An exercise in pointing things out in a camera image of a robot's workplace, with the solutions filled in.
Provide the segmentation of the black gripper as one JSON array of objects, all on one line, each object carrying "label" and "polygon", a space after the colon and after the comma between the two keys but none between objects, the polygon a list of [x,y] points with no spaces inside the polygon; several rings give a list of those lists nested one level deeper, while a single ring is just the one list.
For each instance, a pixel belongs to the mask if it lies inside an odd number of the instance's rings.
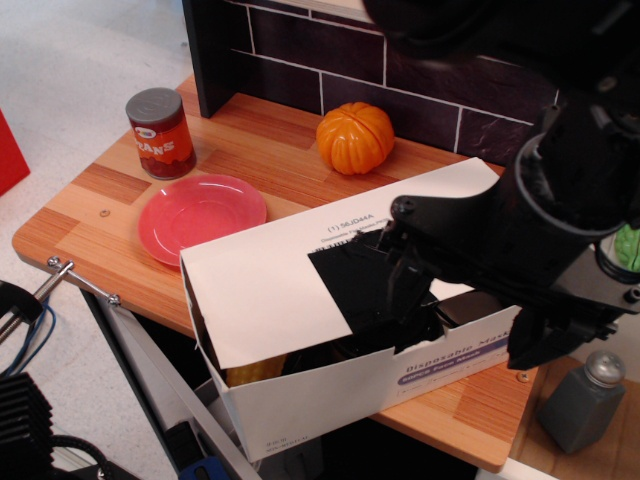
[{"label": "black gripper", "polygon": [[639,139],[625,133],[531,139],[497,182],[460,198],[403,195],[379,237],[387,305],[411,320],[434,280],[521,308],[508,368],[530,370],[618,331],[639,284],[598,245],[639,222]]}]

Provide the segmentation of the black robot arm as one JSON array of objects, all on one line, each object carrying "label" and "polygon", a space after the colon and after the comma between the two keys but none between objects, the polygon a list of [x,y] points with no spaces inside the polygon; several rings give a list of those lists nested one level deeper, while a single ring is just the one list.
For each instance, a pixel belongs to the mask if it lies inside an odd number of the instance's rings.
[{"label": "black robot arm", "polygon": [[600,252],[639,225],[639,5],[635,1],[369,1],[399,52],[487,56],[533,70],[561,106],[499,180],[466,198],[403,195],[379,246],[388,305],[409,319],[434,279],[520,307],[509,366],[527,370],[604,339],[638,311],[638,280]]}]

